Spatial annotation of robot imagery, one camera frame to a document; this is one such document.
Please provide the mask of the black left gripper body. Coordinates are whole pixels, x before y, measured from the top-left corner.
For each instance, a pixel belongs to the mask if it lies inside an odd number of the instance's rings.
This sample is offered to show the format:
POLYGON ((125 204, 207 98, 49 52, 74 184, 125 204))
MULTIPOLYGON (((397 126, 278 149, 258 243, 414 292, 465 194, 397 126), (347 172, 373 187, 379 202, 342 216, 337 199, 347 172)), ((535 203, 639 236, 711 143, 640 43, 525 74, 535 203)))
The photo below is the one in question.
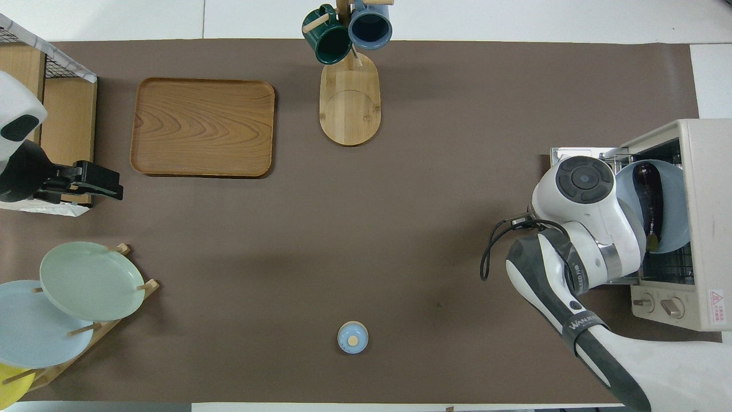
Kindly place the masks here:
POLYGON ((42 199, 58 204, 62 195, 73 195, 71 182, 58 172, 66 166, 51 162, 38 144, 24 141, 10 157, 1 175, 1 201, 16 203, 24 199, 42 199))

